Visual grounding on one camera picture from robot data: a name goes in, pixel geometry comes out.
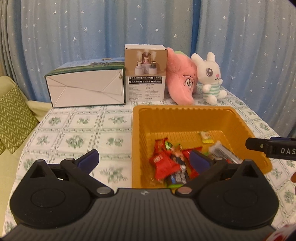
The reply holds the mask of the right hand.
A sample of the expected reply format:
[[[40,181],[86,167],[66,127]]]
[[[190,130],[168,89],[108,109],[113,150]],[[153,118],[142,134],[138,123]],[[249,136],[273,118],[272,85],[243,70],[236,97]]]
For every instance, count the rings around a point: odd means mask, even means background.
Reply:
[[[296,183],[296,172],[293,173],[293,175],[291,176],[290,180],[291,180],[292,183]]]

